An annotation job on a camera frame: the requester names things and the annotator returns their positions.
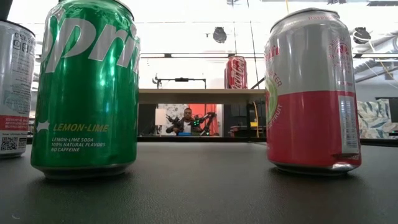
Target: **sprite can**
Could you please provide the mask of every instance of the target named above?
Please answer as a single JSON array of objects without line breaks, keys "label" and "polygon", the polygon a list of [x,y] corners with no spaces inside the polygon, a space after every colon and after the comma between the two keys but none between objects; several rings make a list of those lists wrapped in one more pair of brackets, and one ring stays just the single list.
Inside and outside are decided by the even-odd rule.
[{"label": "sprite can", "polygon": [[115,0],[65,0],[45,22],[31,164],[50,179],[116,175],[136,159],[140,39]]}]

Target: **metal pole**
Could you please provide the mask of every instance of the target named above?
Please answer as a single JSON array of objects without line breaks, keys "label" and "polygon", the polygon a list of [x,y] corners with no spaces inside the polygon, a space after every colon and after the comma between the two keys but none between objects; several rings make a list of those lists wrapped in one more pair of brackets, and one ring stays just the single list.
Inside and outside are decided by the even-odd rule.
[{"label": "metal pole", "polygon": [[7,20],[12,0],[0,0],[0,20]]}]

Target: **can lid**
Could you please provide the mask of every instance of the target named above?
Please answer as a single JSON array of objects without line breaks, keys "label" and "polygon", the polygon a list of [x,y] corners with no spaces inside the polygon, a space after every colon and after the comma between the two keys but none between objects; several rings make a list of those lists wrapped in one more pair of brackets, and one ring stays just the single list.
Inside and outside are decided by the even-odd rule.
[{"label": "can lid", "polygon": [[330,12],[330,13],[336,14],[336,15],[340,18],[340,16],[338,15],[338,13],[337,13],[336,11],[327,10],[327,9],[319,9],[319,8],[311,7],[311,8],[306,8],[306,9],[302,9],[302,10],[298,10],[298,11],[292,12],[292,13],[290,13],[289,15],[287,15],[287,16],[285,16],[285,17],[279,19],[279,20],[271,27],[271,30],[270,30],[269,32],[271,32],[272,29],[273,29],[278,23],[280,23],[281,21],[283,21],[284,19],[287,19],[287,18],[289,18],[289,17],[295,16],[295,15],[300,14],[300,13],[303,13],[303,12],[312,12],[312,11]]},{"label": "can lid", "polygon": [[119,3],[120,5],[125,7],[130,12],[130,14],[132,16],[132,20],[135,22],[134,15],[132,14],[131,9],[129,8],[129,6],[127,6],[125,3],[121,2],[120,0],[113,0],[113,1],[116,1],[117,3]]},{"label": "can lid", "polygon": [[12,25],[15,25],[15,26],[19,26],[20,28],[23,28],[23,29],[25,29],[26,31],[29,31],[29,32],[36,38],[35,33],[33,33],[30,29],[28,29],[28,28],[26,28],[26,27],[24,27],[24,26],[22,26],[22,25],[20,25],[20,24],[17,24],[17,23],[15,23],[15,22],[11,22],[11,21],[8,21],[8,20],[4,20],[4,19],[0,19],[0,21],[1,21],[1,22],[7,22],[7,23],[12,24]]}]

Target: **coca-cola can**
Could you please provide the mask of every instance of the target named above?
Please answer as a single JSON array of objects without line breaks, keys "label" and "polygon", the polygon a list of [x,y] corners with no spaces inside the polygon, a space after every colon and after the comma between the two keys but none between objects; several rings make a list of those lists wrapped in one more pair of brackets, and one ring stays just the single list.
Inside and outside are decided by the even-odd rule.
[{"label": "coca-cola can", "polygon": [[360,166],[351,41],[339,15],[289,14],[271,29],[264,60],[268,159],[307,174]]},{"label": "coca-cola can", "polygon": [[228,58],[224,70],[224,81],[228,89],[248,88],[248,68],[244,57],[232,56]]}]

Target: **table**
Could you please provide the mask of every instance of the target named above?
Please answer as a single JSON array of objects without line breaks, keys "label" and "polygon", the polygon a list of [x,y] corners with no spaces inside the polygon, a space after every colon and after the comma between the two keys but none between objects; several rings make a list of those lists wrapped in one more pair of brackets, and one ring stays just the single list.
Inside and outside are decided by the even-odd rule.
[{"label": "table", "polygon": [[347,176],[279,172],[253,143],[139,143],[124,175],[52,182],[0,161],[0,223],[396,223],[398,148],[363,146]]},{"label": "table", "polygon": [[140,89],[140,103],[251,103],[264,99],[265,90]]}]

